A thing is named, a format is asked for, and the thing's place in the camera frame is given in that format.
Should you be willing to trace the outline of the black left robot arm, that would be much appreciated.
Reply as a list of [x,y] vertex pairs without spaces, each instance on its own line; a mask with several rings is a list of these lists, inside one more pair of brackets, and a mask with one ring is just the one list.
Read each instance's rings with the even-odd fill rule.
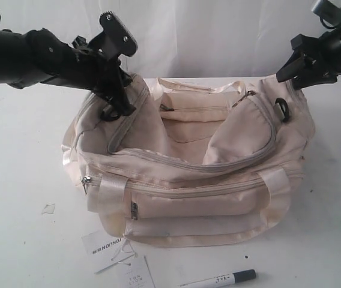
[[42,83],[87,90],[109,104],[102,120],[130,116],[136,108],[125,89],[133,79],[119,57],[133,56],[138,45],[113,11],[101,14],[99,22],[102,32],[91,41],[77,36],[71,45],[45,28],[25,34],[0,30],[0,83],[16,89]]

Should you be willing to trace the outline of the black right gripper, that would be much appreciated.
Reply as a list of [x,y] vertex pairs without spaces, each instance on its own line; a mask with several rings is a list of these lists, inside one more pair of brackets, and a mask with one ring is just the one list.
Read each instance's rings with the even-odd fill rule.
[[278,82],[292,79],[295,90],[337,82],[341,76],[341,33],[326,32],[319,38],[300,34],[291,40],[291,46],[293,54],[276,73]]

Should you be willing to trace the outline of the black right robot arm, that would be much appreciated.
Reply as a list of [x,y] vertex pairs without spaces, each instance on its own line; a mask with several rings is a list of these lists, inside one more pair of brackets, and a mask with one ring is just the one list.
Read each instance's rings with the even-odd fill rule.
[[315,1],[312,12],[327,31],[318,38],[294,37],[293,54],[276,73],[278,82],[290,81],[295,90],[334,84],[341,76],[341,8],[330,1]]

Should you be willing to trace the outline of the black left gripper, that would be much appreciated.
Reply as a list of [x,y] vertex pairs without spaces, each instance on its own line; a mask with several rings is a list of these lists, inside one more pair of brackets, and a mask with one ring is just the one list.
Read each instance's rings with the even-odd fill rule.
[[100,118],[112,122],[121,116],[130,116],[136,108],[125,91],[133,79],[120,67],[120,52],[107,56],[101,46],[107,40],[103,35],[90,42],[81,36],[74,39],[73,54],[65,61],[65,86],[88,90],[104,99],[109,105]]

